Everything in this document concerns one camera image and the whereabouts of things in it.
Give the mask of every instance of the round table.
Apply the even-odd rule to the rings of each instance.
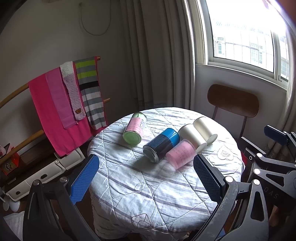
[[[166,128],[178,131],[203,115],[176,107],[143,113],[147,126],[137,146],[122,138],[132,116],[128,115],[97,134],[88,148],[88,155],[95,154],[100,160],[89,190],[95,230],[104,239],[136,232],[143,240],[178,240],[201,228],[217,205],[209,198],[192,161],[175,171],[165,158],[151,163],[142,150]],[[217,122],[207,121],[218,138],[202,154],[224,176],[240,181],[244,164],[235,140]]]

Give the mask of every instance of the window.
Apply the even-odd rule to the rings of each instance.
[[[221,45],[221,43],[218,43],[218,53],[222,54],[222,45]]]
[[[287,87],[286,25],[267,0],[200,0],[200,9],[209,64],[257,74]]]

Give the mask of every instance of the green can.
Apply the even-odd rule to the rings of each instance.
[[[133,114],[122,135],[126,143],[134,146],[142,141],[144,125],[146,122],[147,117],[142,112],[136,112]]]

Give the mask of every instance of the drawer handle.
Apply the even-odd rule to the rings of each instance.
[[[44,178],[46,178],[47,177],[47,174],[43,174],[40,178],[41,179],[44,179]]]

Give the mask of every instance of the white plastic drawer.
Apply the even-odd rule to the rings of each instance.
[[[29,194],[30,185],[26,181],[22,181],[20,184],[16,185],[14,188],[10,189],[6,195],[8,195],[13,201],[18,201],[24,196]]]
[[[82,154],[80,148],[76,148],[74,151],[72,151],[69,155],[60,158],[59,155],[55,152],[54,153],[59,162],[67,169],[69,170],[73,166],[77,165],[78,163],[82,162],[84,160],[84,155]]]
[[[42,183],[47,183],[50,180],[56,178],[65,172],[65,168],[60,164],[58,160],[55,160],[51,164],[48,164],[32,176],[26,179],[26,182],[31,186],[33,181],[39,179]]]

